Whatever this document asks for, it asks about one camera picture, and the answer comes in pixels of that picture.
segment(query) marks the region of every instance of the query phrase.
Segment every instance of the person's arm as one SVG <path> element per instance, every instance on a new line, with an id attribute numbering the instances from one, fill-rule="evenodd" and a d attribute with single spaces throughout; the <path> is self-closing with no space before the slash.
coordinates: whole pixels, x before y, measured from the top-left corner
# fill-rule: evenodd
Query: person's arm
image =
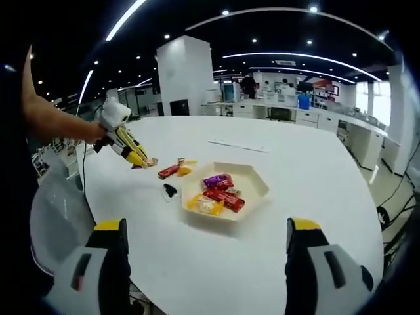
<path id="1" fill-rule="evenodd" d="M 22 82 L 23 113 L 30 131 L 43 140 L 62 137 L 94 143 L 104 137 L 105 130 L 98 123 L 89 123 L 63 112 L 36 94 L 31 74 L 31 51 L 30 47 L 26 56 Z"/>

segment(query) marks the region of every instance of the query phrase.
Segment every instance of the drawer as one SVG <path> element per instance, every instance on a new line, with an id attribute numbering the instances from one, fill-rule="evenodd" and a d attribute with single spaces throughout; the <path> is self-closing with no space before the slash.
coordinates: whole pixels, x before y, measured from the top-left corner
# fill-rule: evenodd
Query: drawer
<path id="1" fill-rule="evenodd" d="M 252 104 L 234 104 L 234 113 L 252 113 L 253 105 Z"/>
<path id="2" fill-rule="evenodd" d="M 320 115 L 318 118 L 318 129 L 336 133 L 339 128 L 339 119 L 331 115 Z"/>
<path id="3" fill-rule="evenodd" d="M 301 119 L 296 119 L 296 125 L 318 128 L 318 123 Z"/>
<path id="4" fill-rule="evenodd" d="M 310 112 L 302 112 L 300 110 L 298 110 L 296 112 L 296 121 L 297 120 L 306 120 L 306 121 L 311 121 L 313 123 L 317 123 L 318 122 L 318 114 L 314 114 L 314 113 L 310 113 Z"/>
<path id="5" fill-rule="evenodd" d="M 234 112 L 234 117 L 254 118 L 254 115 L 253 115 L 252 112 L 251 113 L 243 113 L 243 112 L 237 113 L 237 112 Z"/>

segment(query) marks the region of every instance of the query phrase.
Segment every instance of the round table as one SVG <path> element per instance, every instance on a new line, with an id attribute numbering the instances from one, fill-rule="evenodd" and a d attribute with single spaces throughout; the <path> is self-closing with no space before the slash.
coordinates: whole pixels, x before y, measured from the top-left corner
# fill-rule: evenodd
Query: round table
<path id="1" fill-rule="evenodd" d="M 157 167 L 132 170 L 109 147 L 89 154 L 87 199 L 96 221 L 127 219 L 131 279 L 165 313 L 283 314 L 289 217 L 316 221 L 331 244 L 379 283 L 383 244 L 375 205 L 333 133 L 208 116 L 150 117 L 127 127 L 149 157 L 158 158 Z M 215 139 L 266 152 L 208 142 Z M 83 146 L 77 154 L 81 161 Z M 180 199 L 165 201 L 157 177 L 180 157 L 198 160 L 198 167 L 212 161 L 254 166 L 270 187 L 266 202 L 233 231 L 188 224 Z"/>

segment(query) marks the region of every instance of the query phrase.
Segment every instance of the red snack package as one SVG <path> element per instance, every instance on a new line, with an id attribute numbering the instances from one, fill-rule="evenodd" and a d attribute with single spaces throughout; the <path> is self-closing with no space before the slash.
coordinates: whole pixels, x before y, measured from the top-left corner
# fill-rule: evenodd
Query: red snack package
<path id="1" fill-rule="evenodd" d="M 171 176 L 172 174 L 175 174 L 179 169 L 179 165 L 175 164 L 167 169 L 161 170 L 157 175 L 160 179 L 166 179 L 167 177 Z"/>
<path id="2" fill-rule="evenodd" d="M 245 201 L 243 199 L 217 189 L 206 190 L 203 195 L 216 201 L 224 200 L 224 206 L 235 213 L 238 213 L 245 205 Z"/>

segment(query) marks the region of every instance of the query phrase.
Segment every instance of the person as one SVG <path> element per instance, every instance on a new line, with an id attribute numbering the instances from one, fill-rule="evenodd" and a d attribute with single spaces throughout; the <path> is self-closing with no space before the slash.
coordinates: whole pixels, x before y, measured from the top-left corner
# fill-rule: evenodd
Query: person
<path id="1" fill-rule="evenodd" d="M 247 74 L 241 82 L 241 88 L 244 94 L 248 94 L 249 98 L 255 99 L 255 88 L 257 84 L 253 77 Z"/>
<path id="2" fill-rule="evenodd" d="M 22 293 L 25 304 L 35 311 L 44 309 L 39 297 L 49 291 L 53 279 L 38 269 L 30 250 L 30 211 L 38 185 L 26 137 L 33 133 L 44 141 L 62 137 L 94 143 L 106 132 L 98 123 L 67 114 L 37 95 L 31 73 L 32 39 L 27 32 L 21 35 L 6 40 L 1 61 L 2 282 L 9 293 L 3 297 L 6 303 L 19 305 L 14 299 L 22 300 Z"/>

